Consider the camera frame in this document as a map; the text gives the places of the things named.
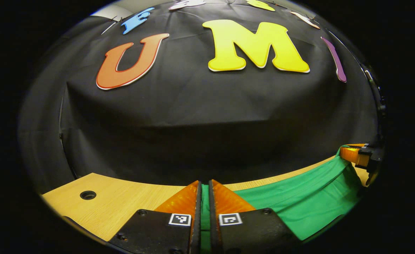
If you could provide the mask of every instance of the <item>yellow letter m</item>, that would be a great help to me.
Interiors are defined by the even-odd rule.
[[[309,72],[309,65],[301,59],[295,45],[287,35],[287,28],[268,22],[259,24],[253,34],[235,21],[219,19],[204,22],[212,29],[215,58],[209,61],[211,71],[234,71],[245,68],[246,61],[236,54],[236,44],[259,68],[267,64],[270,46],[275,51],[273,65],[281,71]]]

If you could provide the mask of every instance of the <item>wooden table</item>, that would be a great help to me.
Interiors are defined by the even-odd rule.
[[[225,186],[236,191],[267,185],[307,172],[332,158],[334,156],[286,174]],[[355,169],[365,186],[368,173]],[[91,173],[42,197],[57,214],[70,217],[94,235],[109,241],[138,209],[154,210],[182,188],[184,186],[150,185]],[[94,191],[96,198],[82,199],[83,191]]]

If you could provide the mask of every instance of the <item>green fabric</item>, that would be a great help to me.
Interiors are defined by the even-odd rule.
[[[346,214],[359,201],[360,188],[352,164],[338,150],[331,161],[301,175],[235,193],[256,209],[273,209],[304,240]]]
[[[201,185],[201,254],[210,253],[209,185]]]

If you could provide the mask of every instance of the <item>letter cutout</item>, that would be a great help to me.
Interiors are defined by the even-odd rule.
[[[322,38],[322,40],[325,42],[325,44],[327,45],[328,49],[331,52],[331,55],[333,55],[333,59],[334,59],[334,63],[336,64],[336,75],[337,78],[344,82],[347,83],[347,77],[346,74],[344,73],[344,69],[342,68],[342,64],[341,64],[341,60],[339,59],[339,56],[337,55],[336,49],[334,48],[334,45],[327,39]]]
[[[168,8],[169,10],[178,10],[180,8],[184,8],[186,6],[197,6],[197,5],[204,5],[206,2],[204,0],[186,0],[179,3],[176,3],[175,5]]]
[[[127,34],[132,29],[136,28],[139,24],[146,21],[146,17],[151,15],[151,13],[148,12],[150,10],[154,10],[154,7],[147,8],[146,10],[141,11],[137,15],[133,16],[132,18],[128,19],[123,24],[121,24],[121,26],[126,27],[126,30],[123,32],[123,34]]]
[[[146,74],[154,64],[160,43],[169,34],[156,34],[142,39],[144,43],[137,63],[125,71],[118,71],[118,64],[124,52],[134,45],[132,42],[112,48],[105,54],[106,58],[96,77],[96,85],[103,90],[128,85]]]
[[[308,23],[310,26],[315,27],[317,29],[320,29],[319,26],[317,26],[316,24],[313,24],[308,18],[306,18],[305,16],[302,16],[300,13],[296,13],[295,11],[291,11],[290,13],[292,13],[295,16],[299,17],[302,21]]]
[[[250,5],[254,6],[254,7],[258,7],[264,10],[270,10],[270,11],[275,11],[274,8],[268,6],[268,4],[261,2],[261,1],[257,1],[257,0],[245,0],[246,2],[248,2]]]
[[[270,46],[275,51],[273,65],[281,71],[309,72],[309,65],[301,59],[295,45],[287,35],[287,28],[261,22],[254,34],[235,21],[212,20],[203,23],[212,29],[215,58],[208,63],[211,71],[234,71],[245,68],[246,61],[236,54],[234,44],[239,46],[259,68],[267,64]]]

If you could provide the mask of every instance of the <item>green cloth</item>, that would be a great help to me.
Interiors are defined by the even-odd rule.
[[[331,161],[301,175],[235,193],[256,209],[273,209],[304,240],[359,201],[361,181],[339,151]],[[205,254],[210,251],[209,185],[201,188],[201,253]]]

